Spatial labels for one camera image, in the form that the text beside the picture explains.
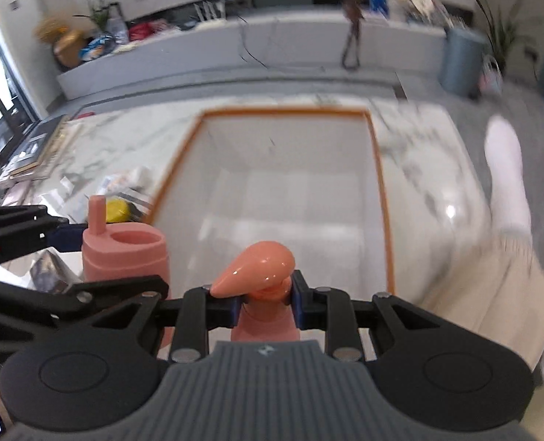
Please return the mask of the pink pump bottle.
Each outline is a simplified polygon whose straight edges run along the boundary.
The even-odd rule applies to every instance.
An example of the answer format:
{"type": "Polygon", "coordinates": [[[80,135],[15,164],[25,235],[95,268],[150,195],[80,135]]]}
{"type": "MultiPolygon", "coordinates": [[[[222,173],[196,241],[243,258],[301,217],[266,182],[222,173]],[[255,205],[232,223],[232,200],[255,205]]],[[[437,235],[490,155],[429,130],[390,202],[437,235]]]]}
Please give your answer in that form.
{"type": "Polygon", "coordinates": [[[216,279],[210,288],[212,297],[241,299],[231,340],[282,343],[300,339],[291,308],[295,267],[295,257],[286,246],[262,241],[247,247],[216,279]]]}

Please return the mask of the gold vase with flowers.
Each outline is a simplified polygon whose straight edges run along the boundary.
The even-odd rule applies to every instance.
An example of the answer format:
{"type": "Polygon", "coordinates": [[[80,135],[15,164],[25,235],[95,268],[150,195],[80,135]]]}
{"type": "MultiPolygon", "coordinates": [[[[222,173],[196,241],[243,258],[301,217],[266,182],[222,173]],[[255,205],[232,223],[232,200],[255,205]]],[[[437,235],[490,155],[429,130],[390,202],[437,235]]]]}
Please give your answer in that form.
{"type": "Polygon", "coordinates": [[[53,58],[61,72],[80,66],[80,51],[86,46],[83,32],[73,29],[63,20],[46,17],[33,30],[34,37],[49,45],[53,58]]]}

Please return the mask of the woven pink bag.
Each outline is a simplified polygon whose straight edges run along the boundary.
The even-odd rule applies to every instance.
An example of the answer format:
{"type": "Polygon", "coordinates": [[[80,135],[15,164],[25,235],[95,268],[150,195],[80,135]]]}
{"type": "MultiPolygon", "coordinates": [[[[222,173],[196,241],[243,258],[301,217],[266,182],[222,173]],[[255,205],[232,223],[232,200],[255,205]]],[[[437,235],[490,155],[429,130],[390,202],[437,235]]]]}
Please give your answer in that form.
{"type": "Polygon", "coordinates": [[[504,79],[497,60],[491,55],[485,55],[478,84],[480,94],[489,97],[500,97],[504,79]]]}

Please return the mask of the white wifi router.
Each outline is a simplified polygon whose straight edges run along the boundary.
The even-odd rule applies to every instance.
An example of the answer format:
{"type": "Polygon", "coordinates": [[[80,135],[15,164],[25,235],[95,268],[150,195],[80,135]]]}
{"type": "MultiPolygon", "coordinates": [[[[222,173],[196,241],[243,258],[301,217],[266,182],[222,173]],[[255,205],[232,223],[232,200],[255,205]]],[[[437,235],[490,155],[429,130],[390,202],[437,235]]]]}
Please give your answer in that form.
{"type": "Polygon", "coordinates": [[[193,7],[201,23],[224,21],[227,19],[225,0],[205,0],[194,3],[193,7]]]}

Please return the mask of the pink cup with straw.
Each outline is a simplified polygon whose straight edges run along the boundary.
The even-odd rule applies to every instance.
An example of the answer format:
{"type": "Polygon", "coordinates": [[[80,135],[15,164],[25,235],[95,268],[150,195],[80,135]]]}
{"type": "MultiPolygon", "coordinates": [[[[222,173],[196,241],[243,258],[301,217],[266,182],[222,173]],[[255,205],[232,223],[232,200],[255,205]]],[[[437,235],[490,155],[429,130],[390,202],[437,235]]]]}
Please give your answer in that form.
{"type": "Polygon", "coordinates": [[[144,276],[160,276],[170,296],[167,241],[158,229],[141,222],[107,222],[107,200],[89,199],[89,226],[83,231],[83,279],[101,282],[144,276]]]}

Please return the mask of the orange cardboard box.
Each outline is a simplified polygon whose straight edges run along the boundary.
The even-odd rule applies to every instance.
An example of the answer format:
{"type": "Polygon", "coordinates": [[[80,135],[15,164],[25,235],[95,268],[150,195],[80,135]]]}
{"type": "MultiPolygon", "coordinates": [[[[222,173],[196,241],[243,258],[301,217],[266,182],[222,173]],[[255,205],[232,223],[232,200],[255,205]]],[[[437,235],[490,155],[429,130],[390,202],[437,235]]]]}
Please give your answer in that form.
{"type": "Polygon", "coordinates": [[[395,291],[377,134],[366,108],[204,112],[172,157],[148,221],[166,238],[170,294],[215,281],[277,241],[312,287],[357,300],[395,291]]]}

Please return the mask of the person leg white sock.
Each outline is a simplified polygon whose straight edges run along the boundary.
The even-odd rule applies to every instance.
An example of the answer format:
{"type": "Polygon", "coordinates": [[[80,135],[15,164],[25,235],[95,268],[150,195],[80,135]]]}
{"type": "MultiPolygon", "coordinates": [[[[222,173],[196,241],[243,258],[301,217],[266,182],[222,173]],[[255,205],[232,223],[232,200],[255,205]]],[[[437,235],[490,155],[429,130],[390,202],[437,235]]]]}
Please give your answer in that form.
{"type": "Polygon", "coordinates": [[[418,305],[519,354],[544,352],[544,270],[535,253],[522,150],[510,122],[493,115],[484,153],[491,174],[491,229],[463,251],[418,305]]]}

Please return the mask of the potted plant right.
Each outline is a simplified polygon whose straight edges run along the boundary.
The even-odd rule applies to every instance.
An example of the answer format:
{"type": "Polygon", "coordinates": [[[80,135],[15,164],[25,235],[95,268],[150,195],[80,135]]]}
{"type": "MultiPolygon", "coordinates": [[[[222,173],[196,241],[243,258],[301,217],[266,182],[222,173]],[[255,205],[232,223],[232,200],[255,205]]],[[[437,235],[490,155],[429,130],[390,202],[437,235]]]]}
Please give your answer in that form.
{"type": "Polygon", "coordinates": [[[515,46],[536,46],[535,37],[524,33],[523,30],[537,25],[539,18],[520,18],[524,0],[515,0],[506,13],[503,13],[501,7],[493,12],[488,0],[474,1],[485,19],[489,55],[498,64],[500,73],[505,75],[509,56],[515,46]]]}

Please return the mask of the potted green plant left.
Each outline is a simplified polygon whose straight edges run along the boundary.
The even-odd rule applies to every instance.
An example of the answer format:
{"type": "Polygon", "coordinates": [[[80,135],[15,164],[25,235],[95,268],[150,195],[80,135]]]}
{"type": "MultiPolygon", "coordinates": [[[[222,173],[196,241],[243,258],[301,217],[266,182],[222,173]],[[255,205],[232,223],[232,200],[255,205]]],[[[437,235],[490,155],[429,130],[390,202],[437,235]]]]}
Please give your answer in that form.
{"type": "Polygon", "coordinates": [[[117,2],[111,0],[87,0],[87,13],[76,13],[73,16],[92,22],[98,35],[113,37],[114,34],[109,29],[109,20],[111,9],[118,6],[117,2]]]}

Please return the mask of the blue-grey trash bin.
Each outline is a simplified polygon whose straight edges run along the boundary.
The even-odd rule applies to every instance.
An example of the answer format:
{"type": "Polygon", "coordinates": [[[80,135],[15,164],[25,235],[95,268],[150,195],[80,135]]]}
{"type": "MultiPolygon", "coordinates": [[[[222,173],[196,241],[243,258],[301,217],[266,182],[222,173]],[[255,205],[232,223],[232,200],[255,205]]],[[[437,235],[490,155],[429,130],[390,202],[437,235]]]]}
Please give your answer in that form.
{"type": "Polygon", "coordinates": [[[460,27],[451,27],[446,31],[444,56],[438,75],[444,91],[462,98],[475,93],[487,46],[487,38],[478,31],[460,27]]]}

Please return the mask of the yellow tape measure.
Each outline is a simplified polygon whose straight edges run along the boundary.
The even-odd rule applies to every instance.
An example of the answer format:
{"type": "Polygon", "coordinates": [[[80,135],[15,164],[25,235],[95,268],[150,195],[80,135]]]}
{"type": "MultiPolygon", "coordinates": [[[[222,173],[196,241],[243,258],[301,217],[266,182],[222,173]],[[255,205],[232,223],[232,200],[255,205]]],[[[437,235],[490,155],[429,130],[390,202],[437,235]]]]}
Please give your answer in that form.
{"type": "Polygon", "coordinates": [[[108,224],[128,222],[131,214],[129,204],[124,199],[112,198],[105,204],[105,222],[108,224]]]}

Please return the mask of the clear plastic box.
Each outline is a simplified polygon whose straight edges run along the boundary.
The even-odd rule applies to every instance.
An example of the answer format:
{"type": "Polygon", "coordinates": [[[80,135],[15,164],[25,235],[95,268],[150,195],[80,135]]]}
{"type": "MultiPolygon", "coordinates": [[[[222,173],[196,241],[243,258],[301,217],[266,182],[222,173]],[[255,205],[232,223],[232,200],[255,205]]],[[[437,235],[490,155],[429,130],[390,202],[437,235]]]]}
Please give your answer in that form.
{"type": "Polygon", "coordinates": [[[82,281],[54,252],[44,251],[30,268],[30,277],[37,292],[64,294],[82,281]]]}

